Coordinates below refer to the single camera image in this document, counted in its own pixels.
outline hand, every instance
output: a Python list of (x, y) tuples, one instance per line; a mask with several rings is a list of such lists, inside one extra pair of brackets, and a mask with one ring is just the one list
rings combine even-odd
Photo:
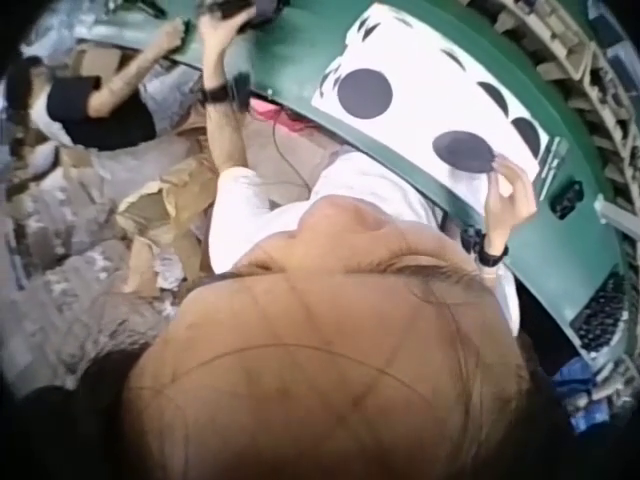
[(234, 39), (240, 27), (256, 15), (256, 7), (250, 7), (236, 16), (221, 20), (214, 14), (204, 14), (198, 19), (206, 55), (221, 55)]
[(184, 34), (184, 20), (181, 18), (171, 20), (160, 28), (152, 48), (160, 57), (163, 57), (182, 45)]
[[(500, 255), (509, 240), (511, 230), (531, 218), (537, 210), (533, 185), (527, 173), (507, 157), (498, 155), (489, 174), (489, 193), (484, 204), (486, 244), (485, 250)], [(513, 188), (511, 195), (503, 196), (499, 189), (499, 175)]]

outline black shirt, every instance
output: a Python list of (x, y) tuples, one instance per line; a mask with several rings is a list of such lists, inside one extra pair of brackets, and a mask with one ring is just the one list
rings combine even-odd
[(120, 150), (156, 138), (153, 117), (138, 90), (110, 116), (89, 117), (89, 97), (100, 83), (100, 77), (56, 78), (47, 97), (49, 118), (62, 125), (75, 145), (86, 148)]

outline white shirt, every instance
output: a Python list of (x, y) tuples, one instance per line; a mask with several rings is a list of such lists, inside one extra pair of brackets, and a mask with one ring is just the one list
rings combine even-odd
[[(328, 195), (342, 195), (371, 202), (398, 220), (424, 223), (438, 229), (442, 212), (411, 185), (361, 152), (349, 150), (326, 168), (309, 200), (271, 211), (262, 180), (248, 168), (225, 170), (211, 216), (209, 256), (216, 273), (230, 270), (254, 245), (278, 232), (293, 231), (314, 202)], [(514, 335), (520, 324), (513, 275), (503, 266), (498, 272), (496, 295)]]

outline cable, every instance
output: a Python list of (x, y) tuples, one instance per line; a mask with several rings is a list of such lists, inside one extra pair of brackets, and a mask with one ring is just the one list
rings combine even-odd
[(287, 158), (287, 156), (282, 153), (282, 150), (280, 149), (280, 146), (278, 145), (278, 139), (276, 136), (276, 129), (278, 127), (278, 120), (280, 119), (280, 116), (285, 113), (284, 109), (281, 108), (280, 111), (278, 112), (278, 114), (276, 115), (276, 117), (273, 119), (273, 126), (272, 126), (272, 130), (271, 130), (271, 137), (273, 139), (273, 146), (276, 148), (276, 151), (278, 152), (278, 155), (280, 155), (280, 157), (282, 158), (282, 160), (284, 160), (286, 162), (287, 165), (289, 165), (289, 167), (295, 172), (296, 176), (302, 181), (302, 184), (304, 185), (304, 187), (307, 189), (307, 193), (311, 194), (311, 185), (309, 185), (309, 182), (307, 182), (307, 179), (304, 178), (304, 176), (302, 175), (302, 173), (300, 173), (300, 170), (298, 170), (293, 163), (291, 162), (291, 160), (289, 160)]

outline green counter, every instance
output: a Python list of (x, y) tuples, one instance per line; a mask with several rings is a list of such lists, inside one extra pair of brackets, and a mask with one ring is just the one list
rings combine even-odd
[[(195, 0), (160, 2), (172, 16), (192, 16)], [(462, 223), (482, 219), (461, 200), (394, 151), (311, 105), (320, 77), (342, 52), (347, 30), (371, 5), (367, 0), (292, 0), (292, 5), (271, 26), (257, 33), (253, 68), (255, 90), (323, 125), (369, 153), (412, 183)], [(578, 116), (535, 71), (529, 60), (491, 25), (453, 0), (388, 0), (436, 28), (481, 62), (511, 90), (551, 135), (566, 138), (569, 161), (553, 185), (575, 178), (583, 183), (585, 200), (566, 221), (557, 220), (542, 202), (539, 213), (511, 239), (508, 265), (576, 342), (569, 322), (602, 284), (612, 269), (624, 271), (616, 232), (600, 223), (592, 207), (596, 196), (611, 192), (599, 164), (598, 153)], [(140, 48), (159, 22), (138, 14), (117, 14), (89, 29), (83, 38)], [(197, 41), (176, 58), (200, 65)], [(621, 339), (620, 345), (626, 342)]]

